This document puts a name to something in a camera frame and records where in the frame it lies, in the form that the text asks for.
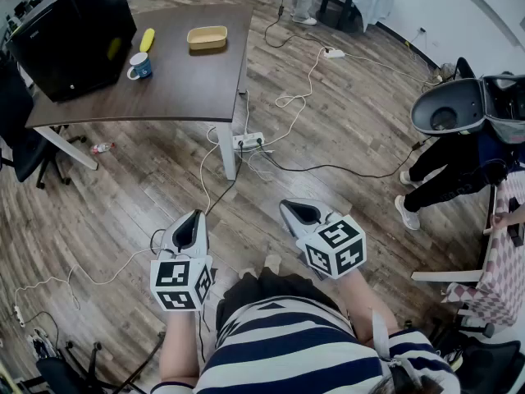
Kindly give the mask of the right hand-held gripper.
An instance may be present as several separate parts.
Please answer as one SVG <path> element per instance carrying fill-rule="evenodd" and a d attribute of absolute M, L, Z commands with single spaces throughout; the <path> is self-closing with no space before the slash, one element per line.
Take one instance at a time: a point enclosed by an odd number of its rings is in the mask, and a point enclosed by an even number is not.
<path fill-rule="evenodd" d="M 300 259 L 319 279 L 336 280 L 367 260 L 366 234 L 350 215 L 313 199 L 283 199 L 279 209 Z"/>

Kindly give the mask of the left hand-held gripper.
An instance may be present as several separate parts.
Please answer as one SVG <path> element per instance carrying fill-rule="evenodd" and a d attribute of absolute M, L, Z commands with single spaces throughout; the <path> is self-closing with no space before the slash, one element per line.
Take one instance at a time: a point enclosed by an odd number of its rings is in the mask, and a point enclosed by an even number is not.
<path fill-rule="evenodd" d="M 212 284 L 206 216 L 195 209 L 163 232 L 151 262 L 150 290 L 164 311 L 200 312 Z"/>

